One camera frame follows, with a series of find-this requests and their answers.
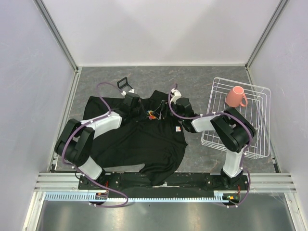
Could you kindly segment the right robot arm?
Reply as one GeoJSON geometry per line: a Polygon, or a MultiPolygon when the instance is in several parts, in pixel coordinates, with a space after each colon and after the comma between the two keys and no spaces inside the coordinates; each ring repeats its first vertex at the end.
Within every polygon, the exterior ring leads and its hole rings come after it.
{"type": "Polygon", "coordinates": [[[233,107],[218,113],[196,114],[189,99],[172,97],[162,100],[153,112],[160,119],[174,117],[190,133],[213,131],[226,148],[225,163],[220,172],[220,183],[232,189],[243,175],[244,152],[248,149],[256,130],[233,107]]]}

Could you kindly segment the black polo shirt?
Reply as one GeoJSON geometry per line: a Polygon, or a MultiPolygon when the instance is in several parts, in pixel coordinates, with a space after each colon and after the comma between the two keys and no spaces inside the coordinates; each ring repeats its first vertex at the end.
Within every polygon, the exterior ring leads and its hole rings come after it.
{"type": "MultiPolygon", "coordinates": [[[[158,108],[160,102],[167,98],[166,93],[155,90],[148,98],[151,100],[150,110],[158,108]]],[[[182,126],[174,117],[165,120],[146,117],[136,141],[129,145],[129,157],[125,160],[133,162],[129,166],[144,164],[140,172],[152,185],[162,183],[178,169],[187,147],[182,126]]]]}

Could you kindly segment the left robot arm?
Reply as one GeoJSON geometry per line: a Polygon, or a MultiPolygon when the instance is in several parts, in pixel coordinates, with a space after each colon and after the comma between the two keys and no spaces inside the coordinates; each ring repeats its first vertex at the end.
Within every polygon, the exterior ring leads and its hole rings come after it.
{"type": "Polygon", "coordinates": [[[105,168],[132,165],[129,145],[135,144],[148,116],[150,99],[128,92],[124,98],[88,99],[83,120],[68,120],[55,145],[55,152],[67,164],[89,177],[95,189],[105,185],[105,168]]]}

